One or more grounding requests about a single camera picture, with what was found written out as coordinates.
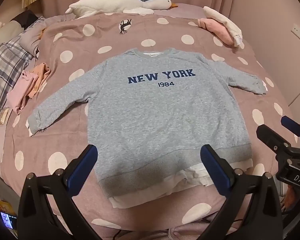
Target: bolt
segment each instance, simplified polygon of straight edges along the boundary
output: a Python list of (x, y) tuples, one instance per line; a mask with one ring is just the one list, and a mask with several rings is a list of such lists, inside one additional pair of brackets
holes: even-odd
[(31, 173), (29, 173), (29, 174), (27, 175), (27, 179), (32, 179), (33, 176), (34, 176), (34, 174), (31, 172)]
[(235, 169), (234, 173), (237, 174), (238, 176), (243, 174), (243, 171), (241, 169)]
[(60, 176), (63, 173), (64, 169), (57, 169), (54, 173)]
[(271, 178), (272, 178), (272, 175), (271, 175), (271, 173), (270, 173), (270, 172), (268, 172), (268, 171), (265, 173), (265, 176), (266, 176), (268, 179), (271, 179)]

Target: bed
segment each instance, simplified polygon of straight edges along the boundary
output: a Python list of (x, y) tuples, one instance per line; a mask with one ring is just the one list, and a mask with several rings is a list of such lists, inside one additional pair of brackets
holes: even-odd
[[(182, 8), (187, 12), (186, 16), (180, 12), (173, 14), (172, 10), (145, 16), (102, 14), (57, 23), (45, 30), (37, 63), (47, 63), (52, 74), (20, 115), (11, 113), (5, 138), (0, 136), (3, 149), (0, 151), (0, 175), (4, 181), (20, 195), (28, 173), (43, 176), (57, 168), (65, 168), (86, 147), (89, 106), (85, 103), (74, 104), (45, 132), (29, 136), (27, 118), (48, 96), (95, 65), (128, 49), (162, 51), (168, 47), (200, 52), (207, 59), (225, 61), (263, 80), (266, 95), (237, 88), (231, 90), (239, 103), (252, 143), (253, 158), (252, 163), (247, 164), (250, 167), (247, 172), (274, 174), (277, 171), (274, 153), (257, 139), (256, 129), (265, 123), (296, 145), (297, 138), (280, 123), (283, 115), (292, 117), (285, 99), (247, 41), (244, 40), (239, 48), (223, 44), (212, 33), (197, 26), (196, 18), (204, 17), (202, 8), (181, 4), (179, 9)], [(192, 15), (189, 15), (189, 8), (194, 12)], [(127, 19), (131, 19), (132, 24), (126, 34), (120, 35), (120, 23)], [(54, 213), (60, 215), (53, 199), (50, 200)], [(98, 232), (104, 230), (102, 226), (153, 231), (179, 227), (212, 214), (220, 209), (224, 198), (213, 185), (195, 186), (130, 208), (114, 208), (91, 173), (74, 202)], [(238, 218), (242, 218), (247, 204), (248, 200)]]

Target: plaid fabric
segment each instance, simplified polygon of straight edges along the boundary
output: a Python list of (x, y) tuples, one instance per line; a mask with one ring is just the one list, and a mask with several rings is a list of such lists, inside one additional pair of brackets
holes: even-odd
[[(35, 23), (44, 20), (45, 18), (40, 17), (26, 31), (32, 28)], [(21, 35), (0, 45), (0, 111), (6, 102), (7, 93), (14, 87), (21, 72), (33, 58), (19, 45)]]

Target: white stuffed goose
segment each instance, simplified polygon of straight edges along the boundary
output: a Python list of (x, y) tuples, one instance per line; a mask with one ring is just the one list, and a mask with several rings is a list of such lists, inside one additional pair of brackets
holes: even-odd
[(84, 18), (101, 13), (154, 14), (153, 10), (167, 10), (178, 5), (171, 0), (79, 0), (70, 4), (66, 14), (73, 13), (76, 18)]

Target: sweatshirt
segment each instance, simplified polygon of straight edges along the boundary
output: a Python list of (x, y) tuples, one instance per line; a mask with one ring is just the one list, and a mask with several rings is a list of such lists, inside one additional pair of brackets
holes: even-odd
[(130, 49), (62, 87), (28, 123), (35, 134), (75, 101), (88, 101), (88, 142), (98, 148), (95, 174), (106, 197), (120, 196), (200, 163), (204, 144), (229, 163), (252, 158), (229, 86), (266, 93), (258, 77), (200, 53)]

